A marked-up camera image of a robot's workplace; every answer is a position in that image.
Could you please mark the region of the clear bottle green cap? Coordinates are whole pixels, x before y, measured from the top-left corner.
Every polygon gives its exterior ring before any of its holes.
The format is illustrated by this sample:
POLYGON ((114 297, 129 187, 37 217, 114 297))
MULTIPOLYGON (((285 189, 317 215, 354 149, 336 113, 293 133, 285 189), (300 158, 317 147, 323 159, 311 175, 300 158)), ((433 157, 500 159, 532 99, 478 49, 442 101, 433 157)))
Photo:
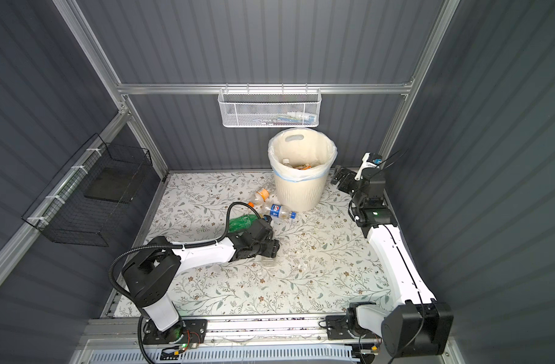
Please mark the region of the clear bottle green cap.
POLYGON ((265 257, 265 256, 258 256, 256 258, 256 261, 265 268, 271 268, 271 267, 276 267, 277 265, 277 260, 276 258, 269 258, 269 257, 265 257))

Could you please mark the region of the clear bottle orange label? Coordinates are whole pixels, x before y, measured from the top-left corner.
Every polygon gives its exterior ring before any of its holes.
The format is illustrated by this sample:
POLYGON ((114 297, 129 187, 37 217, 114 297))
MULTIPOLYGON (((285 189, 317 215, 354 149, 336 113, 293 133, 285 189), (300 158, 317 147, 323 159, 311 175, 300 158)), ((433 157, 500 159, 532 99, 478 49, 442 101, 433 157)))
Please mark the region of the clear bottle orange label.
POLYGON ((311 168, 312 168, 312 165, 310 165, 308 163, 306 163, 305 165, 298 165, 298 166, 295 167, 295 169, 301 170, 301 171, 305 171, 305 170, 308 170, 308 169, 311 169, 311 168))

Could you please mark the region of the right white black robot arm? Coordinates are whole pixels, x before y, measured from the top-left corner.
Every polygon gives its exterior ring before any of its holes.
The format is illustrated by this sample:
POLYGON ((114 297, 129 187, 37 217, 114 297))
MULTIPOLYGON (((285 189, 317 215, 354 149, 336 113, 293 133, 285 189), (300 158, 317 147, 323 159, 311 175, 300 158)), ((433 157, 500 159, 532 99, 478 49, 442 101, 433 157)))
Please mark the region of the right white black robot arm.
POLYGON ((375 251, 391 288, 393 308, 351 303, 345 316, 326 318, 329 338, 377 338, 391 359, 440 356, 453 324, 449 305, 437 301, 418 273, 385 199, 385 176, 376 165, 359 171, 338 166, 331 184, 350 196, 350 218, 375 251))

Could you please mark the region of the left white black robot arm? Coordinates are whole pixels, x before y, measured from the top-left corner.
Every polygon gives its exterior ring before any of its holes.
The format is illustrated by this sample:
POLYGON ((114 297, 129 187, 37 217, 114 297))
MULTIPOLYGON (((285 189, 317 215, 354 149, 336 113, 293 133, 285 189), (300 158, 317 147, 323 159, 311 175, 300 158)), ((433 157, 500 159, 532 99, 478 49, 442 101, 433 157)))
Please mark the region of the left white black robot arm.
POLYGON ((274 259, 280 247, 273 228, 263 218, 256 219, 244 230, 227 232, 213 241, 181 244, 158 236, 128 253, 131 258, 121 271, 126 284, 124 295, 157 330, 166 332, 181 323, 180 314, 168 296, 173 280, 180 273, 257 256, 274 259))

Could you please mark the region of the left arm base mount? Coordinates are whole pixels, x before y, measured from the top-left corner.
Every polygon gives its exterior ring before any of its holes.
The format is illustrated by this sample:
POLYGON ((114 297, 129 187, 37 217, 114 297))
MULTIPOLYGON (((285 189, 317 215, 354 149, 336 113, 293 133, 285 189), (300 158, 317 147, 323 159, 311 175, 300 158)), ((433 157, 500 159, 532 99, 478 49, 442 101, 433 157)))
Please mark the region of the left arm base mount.
POLYGON ((160 331, 152 321, 143 326, 143 344, 181 345, 202 344, 206 337, 209 321, 205 319, 182 319, 169 329, 160 331))

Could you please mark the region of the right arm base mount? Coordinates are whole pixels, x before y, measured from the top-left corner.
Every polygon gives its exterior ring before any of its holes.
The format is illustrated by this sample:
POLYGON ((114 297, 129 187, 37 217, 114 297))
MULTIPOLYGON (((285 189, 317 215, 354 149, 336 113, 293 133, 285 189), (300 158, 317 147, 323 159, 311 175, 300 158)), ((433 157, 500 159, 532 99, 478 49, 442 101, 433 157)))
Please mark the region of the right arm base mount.
POLYGON ((350 340, 350 339, 373 339, 378 340, 379 336, 369 330, 363 329, 353 318, 346 315, 327 315, 318 322, 321 329, 326 330, 330 341, 350 340))

